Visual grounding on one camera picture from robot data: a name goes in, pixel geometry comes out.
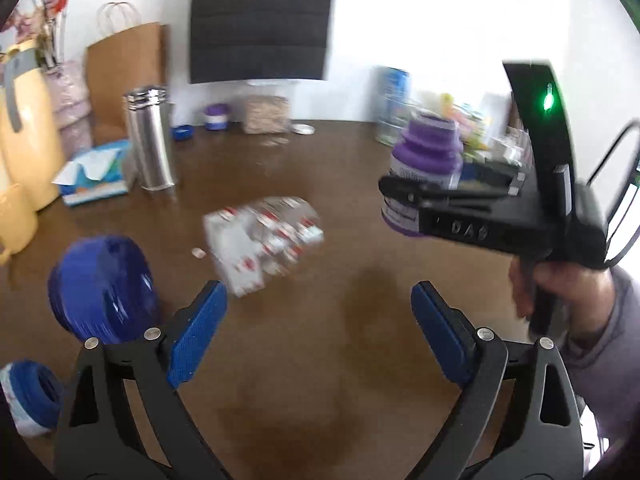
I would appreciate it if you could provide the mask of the right hand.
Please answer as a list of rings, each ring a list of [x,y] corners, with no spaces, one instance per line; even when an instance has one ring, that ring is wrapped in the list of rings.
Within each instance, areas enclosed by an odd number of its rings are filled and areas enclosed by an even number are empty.
[[[616,299],[609,270],[593,271],[575,263],[545,262],[527,274],[524,263],[514,258],[509,280],[519,318],[528,318],[534,312],[535,285],[558,296],[568,309],[568,336],[579,347],[593,347],[608,325]]]

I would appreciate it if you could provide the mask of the purple sleeved right forearm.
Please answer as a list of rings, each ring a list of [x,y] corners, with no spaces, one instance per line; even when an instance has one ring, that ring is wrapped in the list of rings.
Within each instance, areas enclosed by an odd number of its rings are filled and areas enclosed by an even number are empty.
[[[639,284],[619,268],[612,278],[615,304],[596,343],[583,349],[569,339],[562,356],[600,433],[616,441],[627,437],[639,418]]]

